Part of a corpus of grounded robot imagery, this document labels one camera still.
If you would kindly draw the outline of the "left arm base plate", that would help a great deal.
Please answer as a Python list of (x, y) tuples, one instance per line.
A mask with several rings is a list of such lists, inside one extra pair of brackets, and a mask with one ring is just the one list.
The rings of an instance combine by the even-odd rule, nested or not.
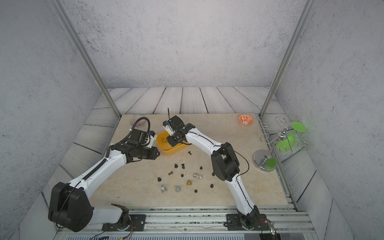
[(146, 215), (125, 215), (114, 224), (103, 224), (103, 232), (143, 232)]

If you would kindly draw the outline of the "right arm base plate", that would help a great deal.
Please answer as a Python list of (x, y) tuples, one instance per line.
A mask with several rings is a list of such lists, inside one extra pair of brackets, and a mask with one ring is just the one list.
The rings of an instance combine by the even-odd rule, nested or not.
[(244, 216), (242, 214), (227, 214), (224, 227), (229, 231), (268, 231), (269, 221), (265, 214)]

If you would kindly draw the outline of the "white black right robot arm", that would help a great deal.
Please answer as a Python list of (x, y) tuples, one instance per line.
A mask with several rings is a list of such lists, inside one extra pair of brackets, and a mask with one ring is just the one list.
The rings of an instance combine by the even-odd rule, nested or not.
[(178, 116), (164, 121), (163, 128), (169, 134), (167, 141), (172, 147), (188, 143), (198, 147), (211, 157), (214, 174), (227, 184), (235, 199), (243, 228), (252, 229), (259, 220), (260, 212), (243, 184), (239, 169), (240, 163), (232, 145), (214, 141), (194, 125), (184, 124)]

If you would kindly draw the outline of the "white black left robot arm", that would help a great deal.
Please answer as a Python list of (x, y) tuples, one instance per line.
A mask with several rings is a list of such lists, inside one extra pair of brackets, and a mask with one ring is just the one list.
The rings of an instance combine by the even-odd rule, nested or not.
[(105, 156), (86, 172), (68, 183), (57, 183), (51, 193), (48, 219), (60, 227), (79, 232), (89, 225), (103, 225), (103, 231), (132, 229), (129, 209), (118, 204), (93, 207), (90, 198), (97, 188), (125, 164), (155, 160), (159, 150), (153, 146), (153, 131), (132, 129), (120, 142), (107, 148)]

